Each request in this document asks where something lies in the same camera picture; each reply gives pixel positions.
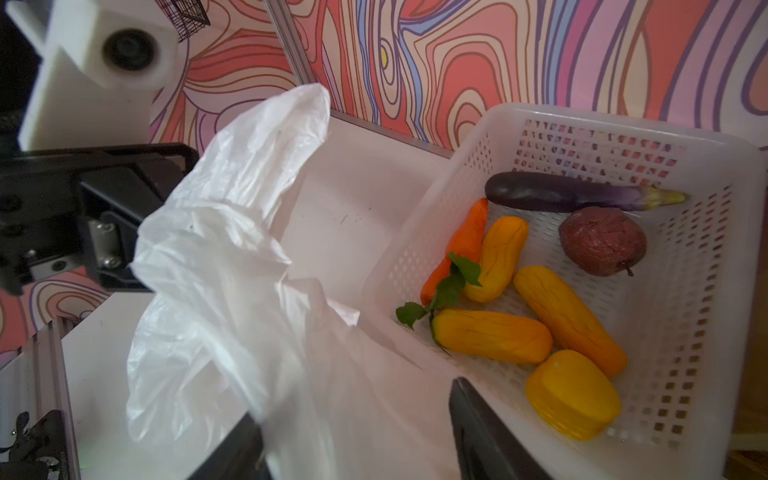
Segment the wire mesh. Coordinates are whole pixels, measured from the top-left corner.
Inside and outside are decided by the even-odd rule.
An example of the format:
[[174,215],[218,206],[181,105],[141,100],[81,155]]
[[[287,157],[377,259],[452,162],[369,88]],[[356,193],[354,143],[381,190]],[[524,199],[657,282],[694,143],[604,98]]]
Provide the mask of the wire mesh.
[[155,0],[163,13],[179,32],[179,41],[210,25],[208,15],[200,0]]

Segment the white plastic basket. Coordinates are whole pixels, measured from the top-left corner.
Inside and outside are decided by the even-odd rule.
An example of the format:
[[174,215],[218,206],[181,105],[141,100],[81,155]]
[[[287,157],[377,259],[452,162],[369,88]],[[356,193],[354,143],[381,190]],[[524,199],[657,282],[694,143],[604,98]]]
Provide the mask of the white plastic basket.
[[[541,420],[525,398],[532,366],[435,347],[425,319],[415,331],[395,308],[419,301],[426,278],[487,179],[540,171],[612,184],[681,190],[685,204],[640,212],[648,236],[634,277],[601,278],[563,253],[567,214],[490,204],[528,221],[518,268],[545,265],[571,285],[629,355],[615,380],[622,414],[600,436],[575,442]],[[436,375],[469,378],[555,478],[720,478],[737,400],[756,274],[766,170],[760,152],[725,134],[568,108],[492,108],[456,151],[384,253],[364,289],[364,320]],[[536,318],[512,285],[485,306]]]

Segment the white table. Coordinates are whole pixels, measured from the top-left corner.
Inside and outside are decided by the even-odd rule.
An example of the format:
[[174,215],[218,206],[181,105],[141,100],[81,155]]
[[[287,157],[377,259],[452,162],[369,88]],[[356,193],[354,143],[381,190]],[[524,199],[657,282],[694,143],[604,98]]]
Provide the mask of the white table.
[[[332,118],[283,237],[291,276],[314,276],[327,296],[360,308],[367,276],[446,161]],[[169,470],[127,435],[125,362],[151,297],[116,293],[63,340],[84,480],[171,480],[198,466]]]

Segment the yellow squash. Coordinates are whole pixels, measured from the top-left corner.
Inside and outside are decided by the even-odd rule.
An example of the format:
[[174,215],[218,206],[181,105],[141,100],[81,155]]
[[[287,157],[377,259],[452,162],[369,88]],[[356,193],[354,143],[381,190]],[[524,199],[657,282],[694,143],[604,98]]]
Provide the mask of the yellow squash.
[[574,350],[561,350],[536,368],[525,383],[533,409],[563,435],[585,441],[621,413],[621,400],[608,377]]
[[555,272],[544,266],[527,266],[517,272],[514,283],[560,347],[585,355],[609,378],[624,370],[627,354]]
[[444,309],[432,321],[432,334],[446,349],[502,362],[543,362],[552,349],[543,323],[505,313]]
[[501,217],[496,220],[482,242],[482,286],[467,283],[464,295],[480,303],[496,300],[512,280],[527,238],[528,223],[525,220],[517,217]]

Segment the plastic bag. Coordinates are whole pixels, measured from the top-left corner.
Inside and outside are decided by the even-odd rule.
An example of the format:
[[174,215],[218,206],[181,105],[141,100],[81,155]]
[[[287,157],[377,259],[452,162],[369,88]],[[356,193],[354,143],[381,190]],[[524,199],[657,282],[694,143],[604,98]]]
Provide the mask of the plastic bag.
[[286,279],[270,228],[328,120],[316,84],[264,101],[141,224],[132,270],[157,294],[127,362],[129,434],[199,465],[244,403],[276,479],[458,478],[449,384],[373,342],[317,280]]

